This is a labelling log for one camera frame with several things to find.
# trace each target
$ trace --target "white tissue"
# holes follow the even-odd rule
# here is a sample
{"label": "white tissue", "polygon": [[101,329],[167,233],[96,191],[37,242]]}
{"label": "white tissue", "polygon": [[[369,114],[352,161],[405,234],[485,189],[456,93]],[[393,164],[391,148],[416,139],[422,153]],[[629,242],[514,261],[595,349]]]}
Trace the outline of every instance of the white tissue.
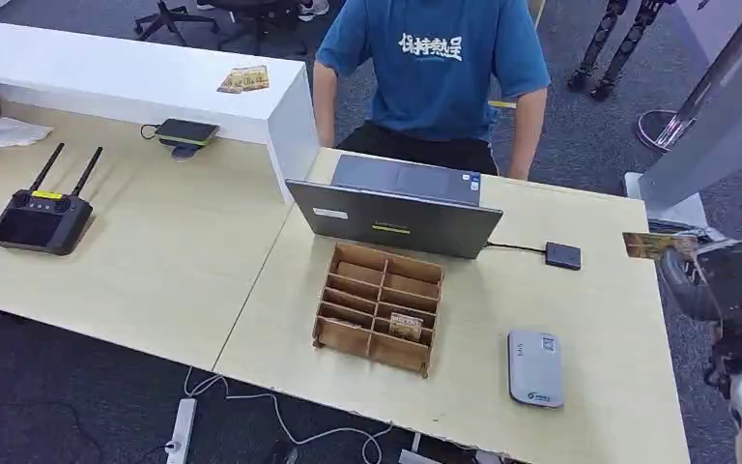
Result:
{"label": "white tissue", "polygon": [[25,147],[43,140],[52,128],[27,124],[12,118],[0,119],[0,147]]}

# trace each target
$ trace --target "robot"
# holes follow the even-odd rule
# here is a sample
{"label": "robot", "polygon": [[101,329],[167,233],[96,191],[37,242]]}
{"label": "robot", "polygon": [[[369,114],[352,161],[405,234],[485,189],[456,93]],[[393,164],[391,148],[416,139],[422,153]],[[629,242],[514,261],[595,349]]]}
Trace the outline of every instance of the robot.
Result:
{"label": "robot", "polygon": [[[627,36],[624,37],[624,42],[618,47],[613,60],[610,62],[604,76],[599,79],[593,90],[590,91],[590,96],[597,101],[606,100],[607,97],[613,92],[615,84],[618,82],[621,69],[630,59],[630,55],[633,54],[633,50],[641,41],[644,36],[644,31],[647,27],[652,25],[655,21],[656,15],[661,11],[665,5],[672,5],[677,0],[642,0],[642,5],[639,7],[639,12],[636,13],[636,20],[630,30],[627,32]],[[587,85],[587,79],[596,71],[596,58],[601,53],[604,44],[607,42],[608,37],[613,32],[618,17],[624,15],[627,10],[627,4],[629,0],[610,0],[607,4],[604,16],[599,22],[599,27],[596,29],[596,33],[593,34],[593,40],[587,47],[585,58],[579,65],[579,68],[573,72],[570,79],[567,81],[567,88],[576,92],[583,90]],[[699,10],[706,6],[709,0],[701,0],[699,3]]]}
{"label": "robot", "polygon": [[682,312],[712,325],[704,382],[729,401],[738,431],[736,462],[742,464],[742,242],[718,240],[712,232],[699,234],[702,245],[692,259],[665,250],[659,268]]}

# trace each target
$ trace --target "blue t-shirt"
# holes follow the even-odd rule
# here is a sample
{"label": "blue t-shirt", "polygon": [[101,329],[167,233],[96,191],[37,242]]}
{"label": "blue t-shirt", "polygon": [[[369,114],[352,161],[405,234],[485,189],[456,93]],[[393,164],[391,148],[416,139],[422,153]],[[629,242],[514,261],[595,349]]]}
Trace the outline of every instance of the blue t-shirt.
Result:
{"label": "blue t-shirt", "polygon": [[371,121],[426,140],[489,138],[491,74],[506,99],[550,84],[525,0],[346,0],[317,61],[345,76],[369,58]]}

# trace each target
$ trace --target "person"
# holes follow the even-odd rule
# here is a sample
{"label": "person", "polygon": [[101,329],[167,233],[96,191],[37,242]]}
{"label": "person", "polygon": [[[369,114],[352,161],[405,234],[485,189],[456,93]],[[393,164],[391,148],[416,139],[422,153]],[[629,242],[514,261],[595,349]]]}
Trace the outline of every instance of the person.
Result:
{"label": "person", "polygon": [[337,148],[498,174],[491,74],[518,98],[506,174],[526,180],[550,84],[525,0],[346,0],[316,54],[314,115],[334,144],[337,79],[371,59],[370,117]]}

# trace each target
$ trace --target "black pants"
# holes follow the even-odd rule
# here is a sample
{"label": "black pants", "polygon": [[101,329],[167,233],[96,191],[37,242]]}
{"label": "black pants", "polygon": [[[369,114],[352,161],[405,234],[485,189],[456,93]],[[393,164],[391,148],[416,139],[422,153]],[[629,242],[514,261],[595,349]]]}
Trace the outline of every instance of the black pants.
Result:
{"label": "black pants", "polygon": [[491,155],[491,145],[485,140],[473,138],[446,142],[420,140],[396,130],[382,128],[369,121],[351,132],[337,149],[499,175]]}

